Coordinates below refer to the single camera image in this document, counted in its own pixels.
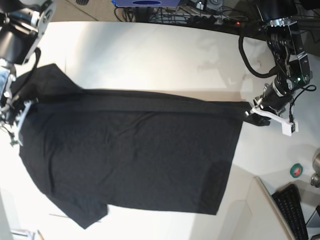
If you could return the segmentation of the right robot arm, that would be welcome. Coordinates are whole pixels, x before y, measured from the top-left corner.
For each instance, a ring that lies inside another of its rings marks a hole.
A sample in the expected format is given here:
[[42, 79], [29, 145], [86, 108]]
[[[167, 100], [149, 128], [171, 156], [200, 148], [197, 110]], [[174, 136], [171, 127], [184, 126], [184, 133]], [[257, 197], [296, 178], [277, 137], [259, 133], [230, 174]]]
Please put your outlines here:
[[[30, 82], [41, 56], [39, 42], [57, 9], [55, 0], [0, 2], [0, 123], [12, 125], [24, 109]], [[35, 55], [27, 77], [17, 82], [17, 65]]]

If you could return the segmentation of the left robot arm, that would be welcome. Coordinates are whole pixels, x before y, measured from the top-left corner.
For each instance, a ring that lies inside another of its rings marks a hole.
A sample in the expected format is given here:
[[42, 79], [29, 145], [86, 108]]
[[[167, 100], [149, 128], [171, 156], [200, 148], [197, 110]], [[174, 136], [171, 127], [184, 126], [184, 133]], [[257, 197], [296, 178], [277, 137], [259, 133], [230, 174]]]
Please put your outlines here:
[[239, 35], [238, 49], [242, 60], [251, 74], [260, 79], [275, 77], [264, 92], [255, 97], [253, 104], [262, 111], [280, 116], [289, 106], [289, 117], [294, 118], [293, 108], [299, 94], [315, 91], [310, 85], [312, 72], [308, 55], [297, 21], [292, 19], [298, 10], [293, 0], [255, 0], [253, 2], [259, 16], [260, 31], [265, 37], [275, 66], [268, 73], [255, 71], [244, 50], [245, 31]]

